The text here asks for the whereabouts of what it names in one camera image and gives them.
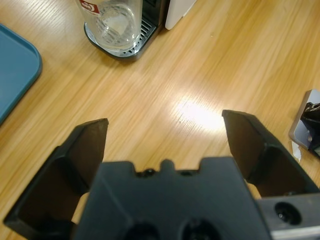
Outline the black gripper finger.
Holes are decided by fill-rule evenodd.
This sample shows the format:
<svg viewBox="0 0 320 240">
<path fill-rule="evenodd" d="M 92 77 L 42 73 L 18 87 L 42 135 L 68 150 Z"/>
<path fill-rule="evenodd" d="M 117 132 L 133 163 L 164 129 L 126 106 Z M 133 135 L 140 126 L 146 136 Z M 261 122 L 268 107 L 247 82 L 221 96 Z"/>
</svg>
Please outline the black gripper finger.
<svg viewBox="0 0 320 240">
<path fill-rule="evenodd" d="M 252 114 L 223 110 L 230 152 L 262 197 L 318 194 L 319 187 L 282 143 Z"/>
<path fill-rule="evenodd" d="M 108 125 L 106 118 L 77 125 L 34 175 L 4 225 L 28 240 L 70 240 L 77 205 L 104 157 Z"/>
</svg>

